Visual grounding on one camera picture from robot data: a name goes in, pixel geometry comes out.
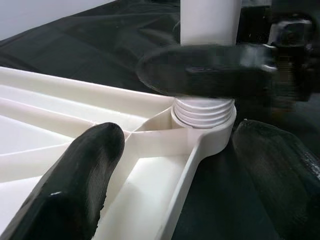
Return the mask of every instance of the white plastic rod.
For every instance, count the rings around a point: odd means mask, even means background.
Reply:
[[[182,0],[181,44],[236,44],[242,0]]]

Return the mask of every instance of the white plastic tray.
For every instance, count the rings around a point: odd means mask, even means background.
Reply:
[[[171,117],[173,102],[0,67],[0,124],[10,126],[0,126],[0,234],[74,138],[114,122],[125,133],[125,149],[93,239],[170,239],[199,162],[225,148],[236,117],[234,110],[210,130],[180,128]]]

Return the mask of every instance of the white wall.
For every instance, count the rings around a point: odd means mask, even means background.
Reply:
[[[114,0],[0,0],[0,40]]]

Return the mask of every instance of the white cylindrical post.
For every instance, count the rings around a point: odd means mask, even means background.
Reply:
[[[241,5],[242,0],[182,0],[181,44],[236,44]],[[213,128],[224,123],[218,117],[221,112],[233,110],[234,101],[230,102],[226,99],[177,98],[173,112],[175,119],[183,124],[200,129]]]

